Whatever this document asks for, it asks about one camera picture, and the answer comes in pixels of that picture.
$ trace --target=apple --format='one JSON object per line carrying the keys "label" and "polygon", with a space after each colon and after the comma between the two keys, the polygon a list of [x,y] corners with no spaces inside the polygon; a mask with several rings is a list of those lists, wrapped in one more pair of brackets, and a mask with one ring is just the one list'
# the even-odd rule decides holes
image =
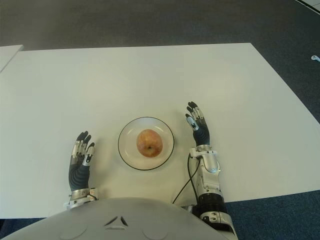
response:
{"label": "apple", "polygon": [[153,158],[158,156],[162,151],[162,139],[157,132],[145,129],[136,138],[136,147],[143,156]]}

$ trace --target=white table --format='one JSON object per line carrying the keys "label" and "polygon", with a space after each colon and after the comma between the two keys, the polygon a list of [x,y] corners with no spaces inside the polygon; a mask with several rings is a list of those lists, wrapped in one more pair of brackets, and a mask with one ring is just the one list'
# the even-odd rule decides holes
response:
{"label": "white table", "polygon": [[17,54],[17,52],[24,49],[23,45],[0,46],[0,73]]}
{"label": "white table", "polygon": [[[75,138],[96,142],[100,197],[171,202],[195,145],[188,101],[202,109],[226,202],[320,189],[320,125],[250,43],[21,51],[0,74],[0,217],[63,211]],[[140,171],[117,148],[137,117],[167,123],[170,159]],[[192,188],[177,204],[194,203]]]}

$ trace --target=robot finger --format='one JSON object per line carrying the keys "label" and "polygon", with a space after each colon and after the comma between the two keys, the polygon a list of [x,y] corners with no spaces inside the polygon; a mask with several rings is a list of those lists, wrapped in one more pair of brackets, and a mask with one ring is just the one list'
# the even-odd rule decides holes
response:
{"label": "robot finger", "polygon": [[192,108],[193,112],[196,113],[196,115],[198,116],[199,119],[204,119],[204,115],[203,115],[202,111],[200,110],[200,107],[198,107],[198,105],[195,104],[195,102],[191,101],[188,103],[188,105]]}
{"label": "robot finger", "polygon": [[86,154],[86,150],[87,150],[87,145],[89,143],[91,139],[91,135],[88,135],[84,140],[83,143],[81,145],[81,149],[79,150],[79,153],[81,154],[81,156],[84,156]]}
{"label": "robot finger", "polygon": [[88,149],[86,150],[85,157],[82,162],[83,166],[90,166],[90,161],[91,161],[91,158],[94,155],[94,153],[95,153],[95,143],[92,142],[89,145]]}
{"label": "robot finger", "polygon": [[197,115],[199,116],[200,119],[204,119],[204,115],[200,109],[200,107],[196,106],[195,109],[194,109],[197,113]]}
{"label": "robot finger", "polygon": [[185,117],[186,117],[186,121],[191,126],[192,130],[197,131],[199,129],[199,125],[194,120],[194,118],[192,116],[190,116],[189,114],[186,114]]}
{"label": "robot finger", "polygon": [[196,115],[196,113],[193,111],[193,109],[191,107],[187,106],[186,109],[190,112],[190,114],[192,115],[192,117],[194,119],[197,119],[197,115]]}
{"label": "robot finger", "polygon": [[70,165],[77,163],[79,152],[82,150],[82,145],[87,135],[88,135],[88,131],[84,131],[84,132],[81,132],[80,135],[76,138],[76,141],[73,145],[73,149],[71,153]]}

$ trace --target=floor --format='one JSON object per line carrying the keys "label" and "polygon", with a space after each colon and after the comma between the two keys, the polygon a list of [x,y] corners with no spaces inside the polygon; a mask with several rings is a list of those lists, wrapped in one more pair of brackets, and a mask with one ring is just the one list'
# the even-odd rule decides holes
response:
{"label": "floor", "polygon": [[[1,0],[0,13],[0,45],[26,51],[252,43],[320,122],[320,14],[295,0]],[[240,240],[320,239],[320,191],[227,207]],[[32,221],[2,220],[0,238]]]}
{"label": "floor", "polygon": [[304,2],[320,11],[320,0],[304,0]]}

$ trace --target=clear plate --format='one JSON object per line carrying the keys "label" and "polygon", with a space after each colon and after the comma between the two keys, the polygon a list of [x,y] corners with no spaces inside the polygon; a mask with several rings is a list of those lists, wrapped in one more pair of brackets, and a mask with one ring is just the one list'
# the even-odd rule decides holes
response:
{"label": "clear plate", "polygon": [[[155,157],[143,156],[137,149],[137,137],[145,129],[157,132],[163,148]],[[174,135],[163,121],[155,117],[140,117],[129,122],[121,131],[118,139],[118,150],[123,161],[138,170],[151,170],[164,164],[174,150]]]}

